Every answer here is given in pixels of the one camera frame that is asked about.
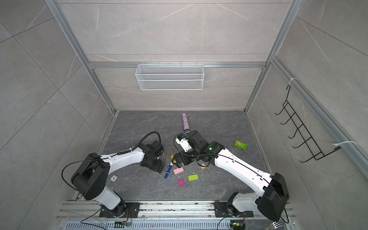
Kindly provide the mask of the small white gear piece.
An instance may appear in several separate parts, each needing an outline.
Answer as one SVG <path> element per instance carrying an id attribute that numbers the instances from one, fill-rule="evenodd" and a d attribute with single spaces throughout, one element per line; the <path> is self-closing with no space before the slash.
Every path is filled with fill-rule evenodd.
<path id="1" fill-rule="evenodd" d="M 110 180 L 111 180 L 112 182 L 115 182 L 117 179 L 118 179 L 118 177 L 117 177 L 116 175 L 113 175 L 113 176 L 111 177 L 111 179 L 110 179 Z"/>

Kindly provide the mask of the blue white marker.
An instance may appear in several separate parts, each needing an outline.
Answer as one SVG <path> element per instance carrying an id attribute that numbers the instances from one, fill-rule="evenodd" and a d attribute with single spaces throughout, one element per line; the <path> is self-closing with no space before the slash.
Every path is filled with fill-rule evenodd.
<path id="1" fill-rule="evenodd" d="M 169 176 L 169 174 L 170 174 L 170 172 L 171 172 L 171 170 L 172 170 L 172 167 L 173 167 L 173 163 L 172 163 L 172 162 L 170 162 L 169 167 L 168 167 L 168 169 L 167 169 L 167 171 L 166 171 L 166 173 L 165 173 L 165 176 L 164 176 L 164 178 L 165 178 L 165 179 L 167 179 L 167 178 L 168 178 L 168 176 Z"/>

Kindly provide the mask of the green circuit board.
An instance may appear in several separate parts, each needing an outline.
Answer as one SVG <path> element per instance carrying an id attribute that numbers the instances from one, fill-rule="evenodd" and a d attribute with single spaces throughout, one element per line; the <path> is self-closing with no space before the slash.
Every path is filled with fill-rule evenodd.
<path id="1" fill-rule="evenodd" d="M 230 230 L 245 230 L 245 224 L 243 221 L 231 220 Z"/>

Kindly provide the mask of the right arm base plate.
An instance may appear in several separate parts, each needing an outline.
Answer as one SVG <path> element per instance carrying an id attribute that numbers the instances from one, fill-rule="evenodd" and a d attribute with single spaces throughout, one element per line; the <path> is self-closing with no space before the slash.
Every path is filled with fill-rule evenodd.
<path id="1" fill-rule="evenodd" d="M 239 212 L 233 206 L 228 206 L 226 202 L 215 201 L 213 203 L 215 217 L 226 218 L 226 217 L 245 217 L 253 218 L 254 213 L 252 211 Z"/>

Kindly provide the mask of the pink block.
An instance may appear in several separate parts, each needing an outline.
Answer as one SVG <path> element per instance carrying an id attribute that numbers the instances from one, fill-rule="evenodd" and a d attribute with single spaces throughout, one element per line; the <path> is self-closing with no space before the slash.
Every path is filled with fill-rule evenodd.
<path id="1" fill-rule="evenodd" d="M 177 168 L 177 169 L 174 169 L 173 172 L 174 172 L 175 175 L 177 175 L 177 174 L 183 173 L 184 169 L 183 168 Z"/>

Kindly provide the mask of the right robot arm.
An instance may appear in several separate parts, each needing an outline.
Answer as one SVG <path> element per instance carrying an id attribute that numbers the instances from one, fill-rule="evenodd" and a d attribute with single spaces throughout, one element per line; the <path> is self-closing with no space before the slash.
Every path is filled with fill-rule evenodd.
<path id="1" fill-rule="evenodd" d="M 231 195 L 225 209 L 228 216 L 238 217 L 248 211 L 259 211 L 267 219 L 279 221 L 286 214 L 289 192 L 281 174 L 271 175 L 251 166 L 222 144 L 207 142 L 196 130 L 176 135 L 173 143 L 181 146 L 173 157 L 177 167 L 203 161 L 231 173 L 253 190 L 248 194 L 234 192 Z"/>

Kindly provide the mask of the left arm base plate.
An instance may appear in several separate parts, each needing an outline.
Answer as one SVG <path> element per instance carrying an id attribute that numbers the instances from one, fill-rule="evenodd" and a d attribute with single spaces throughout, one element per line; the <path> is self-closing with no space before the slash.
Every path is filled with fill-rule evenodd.
<path id="1" fill-rule="evenodd" d="M 102 206 L 102 210 L 99 213 L 100 218 L 137 218 L 140 209 L 139 202 L 128 202 L 125 204 L 119 204 L 113 210 L 107 209 Z"/>

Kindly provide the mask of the metal fork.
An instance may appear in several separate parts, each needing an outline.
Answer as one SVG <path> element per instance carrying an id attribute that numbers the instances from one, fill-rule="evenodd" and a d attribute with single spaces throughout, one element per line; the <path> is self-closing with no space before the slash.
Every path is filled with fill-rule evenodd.
<path id="1" fill-rule="evenodd" d="M 276 230 L 280 227 L 283 227 L 285 225 L 285 222 L 283 221 L 278 221 L 278 222 L 272 222 L 269 227 L 271 230 Z"/>

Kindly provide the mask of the glitter sprinkle tube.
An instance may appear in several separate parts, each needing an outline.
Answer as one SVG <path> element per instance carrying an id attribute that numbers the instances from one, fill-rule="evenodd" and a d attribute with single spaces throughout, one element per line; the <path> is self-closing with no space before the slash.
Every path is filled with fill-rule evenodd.
<path id="1" fill-rule="evenodd" d="M 190 132 L 190 127 L 189 127 L 189 122 L 188 122 L 186 113 L 182 113 L 182 121 L 183 121 L 183 126 L 184 126 L 184 133 L 187 134 Z"/>

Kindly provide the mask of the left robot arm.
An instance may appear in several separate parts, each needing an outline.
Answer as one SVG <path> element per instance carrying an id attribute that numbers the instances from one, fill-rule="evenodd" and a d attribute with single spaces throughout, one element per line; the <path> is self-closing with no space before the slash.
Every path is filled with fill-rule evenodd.
<path id="1" fill-rule="evenodd" d="M 71 178 L 72 185 L 86 200 L 94 200 L 108 210 L 117 211 L 125 205 L 123 199 L 106 186 L 108 176 L 113 172 L 132 164 L 161 173 L 164 162 L 160 156 L 164 153 L 163 145 L 155 140 L 152 144 L 139 144 L 127 153 L 98 155 L 89 154 Z"/>

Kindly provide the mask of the lime green block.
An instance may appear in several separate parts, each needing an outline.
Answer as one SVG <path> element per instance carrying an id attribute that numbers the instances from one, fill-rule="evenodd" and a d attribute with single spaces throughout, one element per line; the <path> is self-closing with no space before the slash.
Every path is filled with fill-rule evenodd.
<path id="1" fill-rule="evenodd" d="M 190 182 L 192 182 L 192 181 L 196 181 L 196 180 L 198 180 L 198 179 L 199 179 L 199 176 L 198 176 L 197 174 L 190 175 L 190 176 L 188 177 L 188 180 L 189 180 Z"/>

